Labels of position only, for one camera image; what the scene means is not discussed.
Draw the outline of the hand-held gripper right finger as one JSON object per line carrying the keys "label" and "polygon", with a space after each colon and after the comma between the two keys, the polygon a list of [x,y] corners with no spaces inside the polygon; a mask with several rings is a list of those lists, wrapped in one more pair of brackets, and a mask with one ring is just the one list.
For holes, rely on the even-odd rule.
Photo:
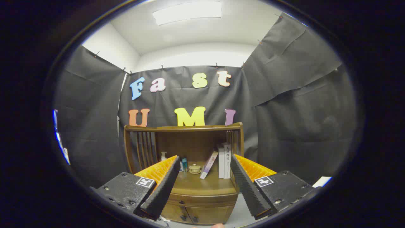
{"label": "hand-held gripper right finger", "polygon": [[274,172],[237,154],[231,170],[251,216],[262,219],[312,199],[320,187],[313,187],[292,172]]}

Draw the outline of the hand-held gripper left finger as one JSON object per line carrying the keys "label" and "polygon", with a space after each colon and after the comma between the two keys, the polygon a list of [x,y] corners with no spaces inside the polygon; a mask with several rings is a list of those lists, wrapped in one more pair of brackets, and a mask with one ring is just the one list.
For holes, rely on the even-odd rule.
{"label": "hand-held gripper left finger", "polygon": [[90,189],[117,209],[157,220],[168,201],[179,170],[180,158],[174,155],[135,174],[122,172],[99,188]]}

